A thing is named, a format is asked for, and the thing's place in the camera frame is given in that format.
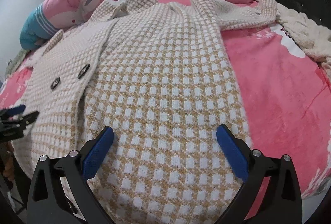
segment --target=pink comforter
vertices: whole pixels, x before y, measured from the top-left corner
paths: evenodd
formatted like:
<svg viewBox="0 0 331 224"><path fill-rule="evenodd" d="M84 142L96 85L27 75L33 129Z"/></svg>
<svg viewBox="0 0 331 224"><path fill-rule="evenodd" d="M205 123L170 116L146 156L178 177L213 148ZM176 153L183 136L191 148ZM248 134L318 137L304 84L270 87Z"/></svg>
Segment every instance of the pink comforter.
<svg viewBox="0 0 331 224"><path fill-rule="evenodd" d="M331 91L322 69L287 35L278 24L222 32L248 118L246 142L266 156L289 154L305 198L331 169ZM15 104L30 76L23 68L7 81L0 109Z"/></svg>

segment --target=button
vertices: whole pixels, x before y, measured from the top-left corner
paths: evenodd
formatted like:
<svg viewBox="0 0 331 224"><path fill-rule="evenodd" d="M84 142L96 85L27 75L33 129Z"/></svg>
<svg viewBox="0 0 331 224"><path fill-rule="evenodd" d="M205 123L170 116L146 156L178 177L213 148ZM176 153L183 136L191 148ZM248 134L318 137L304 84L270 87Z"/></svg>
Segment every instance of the button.
<svg viewBox="0 0 331 224"><path fill-rule="evenodd" d="M60 83L60 77L57 77L51 84L51 90L54 90Z"/></svg>
<svg viewBox="0 0 331 224"><path fill-rule="evenodd" d="M77 78L78 78L78 79L81 79L81 78L86 74L86 72L87 72L87 70L90 68L90 66L91 66L90 64L86 64L86 65L83 67L83 69L79 72Z"/></svg>

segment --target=blue gripper pad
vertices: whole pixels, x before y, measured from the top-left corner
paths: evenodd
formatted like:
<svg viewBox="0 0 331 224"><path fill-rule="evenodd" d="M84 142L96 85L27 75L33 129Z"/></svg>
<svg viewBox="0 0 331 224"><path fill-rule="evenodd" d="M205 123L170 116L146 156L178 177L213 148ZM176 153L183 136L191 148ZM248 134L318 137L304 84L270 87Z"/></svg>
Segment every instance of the blue gripper pad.
<svg viewBox="0 0 331 224"><path fill-rule="evenodd" d="M228 134L228 131L222 125L217 128L216 139L235 176L241 178L245 182L248 178L247 160Z"/></svg>
<svg viewBox="0 0 331 224"><path fill-rule="evenodd" d="M88 155L82 161L82 178L87 181L95 177L107 152L114 141L114 132L108 127L99 140L95 143Z"/></svg>
<svg viewBox="0 0 331 224"><path fill-rule="evenodd" d="M25 105L20 105L18 107L12 107L7 110L7 114L10 117L23 113L25 110Z"/></svg>

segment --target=silver screw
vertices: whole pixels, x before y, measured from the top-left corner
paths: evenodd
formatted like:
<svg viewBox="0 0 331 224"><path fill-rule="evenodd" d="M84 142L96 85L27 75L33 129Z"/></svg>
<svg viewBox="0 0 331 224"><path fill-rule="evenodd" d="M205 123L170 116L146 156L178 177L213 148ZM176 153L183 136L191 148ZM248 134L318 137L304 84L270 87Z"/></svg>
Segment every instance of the silver screw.
<svg viewBox="0 0 331 224"><path fill-rule="evenodd" d="M291 160L291 157L290 157L290 156L288 156L288 155L284 155L284 157L283 157L283 158L284 158L284 160L285 160L285 161L290 161L290 160Z"/></svg>
<svg viewBox="0 0 331 224"><path fill-rule="evenodd" d="M70 153L69 153L69 156L70 157L76 157L78 155L78 151L77 150L72 150L72 151L70 151Z"/></svg>
<svg viewBox="0 0 331 224"><path fill-rule="evenodd" d="M41 155L39 158L40 161L45 161L46 159L47 159L46 155Z"/></svg>
<svg viewBox="0 0 331 224"><path fill-rule="evenodd" d="M253 155L254 155L255 157L260 157L260 156L261 156L261 151L259 151L259 150L257 150L257 149L254 149L254 150L253 150Z"/></svg>

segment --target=white square pattern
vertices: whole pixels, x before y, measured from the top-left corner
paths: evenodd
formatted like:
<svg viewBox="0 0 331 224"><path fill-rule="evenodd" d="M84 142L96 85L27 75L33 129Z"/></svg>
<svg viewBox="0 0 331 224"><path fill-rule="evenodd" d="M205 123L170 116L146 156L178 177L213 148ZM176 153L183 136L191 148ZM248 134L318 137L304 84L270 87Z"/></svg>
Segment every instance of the white square pattern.
<svg viewBox="0 0 331 224"><path fill-rule="evenodd" d="M25 94L27 107L41 112L31 141L15 144L30 176L26 156L33 167L44 153L65 156L107 124L115 141L88 183L115 222L184 224L198 223L200 215L211 222L219 217L240 184L215 130L226 123L236 137L250 140L220 27L271 21L267 15L245 20L254 9L226 1L191 3L105 0L87 23L54 36ZM273 2L263 4L270 8L261 10L273 10ZM112 19L121 9L129 15ZM78 80L86 63L90 70ZM59 75L61 83L50 92Z"/></svg>

